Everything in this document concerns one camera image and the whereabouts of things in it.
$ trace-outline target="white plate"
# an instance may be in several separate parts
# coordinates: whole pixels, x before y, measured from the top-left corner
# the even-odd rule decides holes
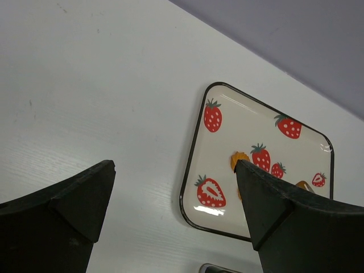
[[[334,151],[326,136],[217,82],[205,92],[180,193],[181,212],[193,227],[250,240],[231,167],[236,152],[287,182],[333,197]]]

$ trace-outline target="orange food piece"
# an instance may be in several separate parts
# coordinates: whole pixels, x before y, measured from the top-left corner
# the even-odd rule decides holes
[[[238,160],[241,160],[241,159],[245,159],[250,162],[249,156],[247,156],[247,154],[244,152],[236,152],[235,154],[233,154],[231,156],[230,165],[231,165],[231,169],[233,170],[233,172],[235,172],[235,167],[238,163]]]

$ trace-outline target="square plate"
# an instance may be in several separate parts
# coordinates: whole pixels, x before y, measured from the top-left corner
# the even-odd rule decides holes
[[[180,192],[180,209],[191,226],[250,241],[233,170],[238,159],[333,197],[334,151],[325,135],[216,82],[202,101]]]

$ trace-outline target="white wood grain surface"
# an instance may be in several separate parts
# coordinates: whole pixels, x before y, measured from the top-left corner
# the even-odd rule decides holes
[[[178,208],[204,89],[214,81],[326,134],[337,200],[364,205],[364,124],[167,0],[0,3],[0,202],[113,159],[88,272],[262,272],[247,242]]]

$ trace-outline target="gray wall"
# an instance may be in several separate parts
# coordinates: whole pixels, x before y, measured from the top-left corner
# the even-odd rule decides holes
[[[364,119],[364,1],[171,1]]]

